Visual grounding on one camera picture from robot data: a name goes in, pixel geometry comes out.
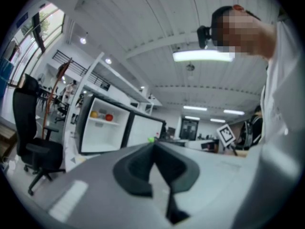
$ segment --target white ceiling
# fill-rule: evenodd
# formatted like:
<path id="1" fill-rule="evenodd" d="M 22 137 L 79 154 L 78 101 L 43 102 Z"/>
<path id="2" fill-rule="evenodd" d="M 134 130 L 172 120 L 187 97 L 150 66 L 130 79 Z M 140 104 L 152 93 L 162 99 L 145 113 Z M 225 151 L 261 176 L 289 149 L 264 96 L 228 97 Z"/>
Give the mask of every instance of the white ceiling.
<path id="1" fill-rule="evenodd" d="M 233 62 L 192 62 L 193 78 L 185 66 L 173 61 L 180 49 L 199 48 L 196 30 L 210 26 L 220 6 L 240 4 L 262 21 L 275 23 L 275 0 L 49 0 L 76 22 L 71 41 L 82 47 L 79 36 L 87 31 L 90 45 L 83 49 L 93 57 L 100 51 L 114 61 L 136 87 L 148 85 L 162 104 L 171 109 L 195 105 L 208 107 L 203 118 L 224 118 L 223 109 L 247 114 L 259 104 L 267 62 L 245 57 Z"/>

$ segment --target chair base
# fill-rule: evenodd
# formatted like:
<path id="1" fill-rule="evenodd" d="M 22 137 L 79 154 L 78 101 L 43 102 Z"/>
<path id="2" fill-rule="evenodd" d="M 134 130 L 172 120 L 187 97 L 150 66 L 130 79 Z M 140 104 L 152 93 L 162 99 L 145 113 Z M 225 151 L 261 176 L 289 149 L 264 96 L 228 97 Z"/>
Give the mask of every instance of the chair base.
<path id="1" fill-rule="evenodd" d="M 28 170 L 28 168 L 31 168 L 30 166 L 25 166 L 24 170 Z M 52 181 L 52 178 L 50 177 L 50 173 L 55 173 L 55 172 L 63 172 L 66 173 L 65 169 L 55 169 L 55 170 L 46 170 L 46 169 L 39 169 L 37 176 L 34 178 L 32 183 L 29 186 L 28 194 L 33 196 L 34 192 L 32 191 L 32 188 L 36 185 L 36 183 L 43 177 L 45 176 L 49 181 Z"/>

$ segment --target black office chair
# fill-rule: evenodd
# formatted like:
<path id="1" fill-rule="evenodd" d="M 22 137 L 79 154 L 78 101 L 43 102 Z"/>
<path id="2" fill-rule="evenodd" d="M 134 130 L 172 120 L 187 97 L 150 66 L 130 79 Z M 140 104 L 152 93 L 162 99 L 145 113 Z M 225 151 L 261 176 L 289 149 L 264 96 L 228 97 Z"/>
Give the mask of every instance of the black office chair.
<path id="1" fill-rule="evenodd" d="M 62 145 L 49 141 L 52 131 L 58 132 L 52 127 L 45 127 L 48 131 L 46 139 L 35 138 L 36 127 L 36 101 L 38 82 L 26 74 L 25 83 L 22 88 L 16 88 L 13 94 L 13 112 L 17 128 L 17 154 L 28 168 L 34 170 L 37 176 L 29 186 L 28 193 L 32 196 L 32 188 L 42 176 L 52 181 L 49 173 L 65 172 L 59 169 L 62 162 Z"/>
<path id="2" fill-rule="evenodd" d="M 61 117 L 56 117 L 55 123 L 60 122 L 60 121 L 66 121 L 66 116 L 68 113 L 69 106 L 70 106 L 69 104 L 65 104 L 64 107 L 57 108 L 58 112 L 61 113 Z"/>

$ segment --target ceiling light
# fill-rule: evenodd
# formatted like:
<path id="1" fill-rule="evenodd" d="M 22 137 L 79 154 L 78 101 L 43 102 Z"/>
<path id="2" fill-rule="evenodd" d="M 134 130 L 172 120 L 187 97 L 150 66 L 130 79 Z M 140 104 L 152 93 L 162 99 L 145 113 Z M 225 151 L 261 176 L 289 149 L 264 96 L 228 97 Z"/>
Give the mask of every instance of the ceiling light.
<path id="1" fill-rule="evenodd" d="M 219 120 L 219 119 L 210 119 L 210 121 L 225 123 L 225 120 Z"/>
<path id="2" fill-rule="evenodd" d="M 217 50 L 192 50 L 174 52 L 173 59 L 176 62 L 194 60 L 218 60 L 231 62 L 234 59 L 234 54 L 231 52 L 219 52 Z"/>
<path id="3" fill-rule="evenodd" d="M 207 108 L 193 107 L 193 106 L 183 106 L 183 109 L 193 109 L 193 110 L 207 111 Z"/>
<path id="4" fill-rule="evenodd" d="M 106 62 L 107 64 L 111 64 L 111 63 L 112 63 L 111 59 L 105 59 L 105 62 Z"/>
<path id="5" fill-rule="evenodd" d="M 81 44 L 86 44 L 87 43 L 86 38 L 83 38 L 83 37 L 81 38 L 80 41 L 81 41 Z"/>
<path id="6" fill-rule="evenodd" d="M 88 36 L 88 33 L 86 33 L 86 36 L 85 36 L 85 37 L 82 37 L 82 38 L 80 39 L 81 44 L 86 44 L 86 43 L 87 43 L 87 40 L 86 40 L 87 36 Z"/>
<path id="7" fill-rule="evenodd" d="M 233 115 L 244 115 L 243 111 L 236 111 L 236 110 L 229 110 L 229 109 L 225 109 L 224 113 L 233 114 Z"/>
<path id="8" fill-rule="evenodd" d="M 200 120 L 199 117 L 192 117 L 192 116 L 186 116 L 185 118 L 190 120 Z"/>

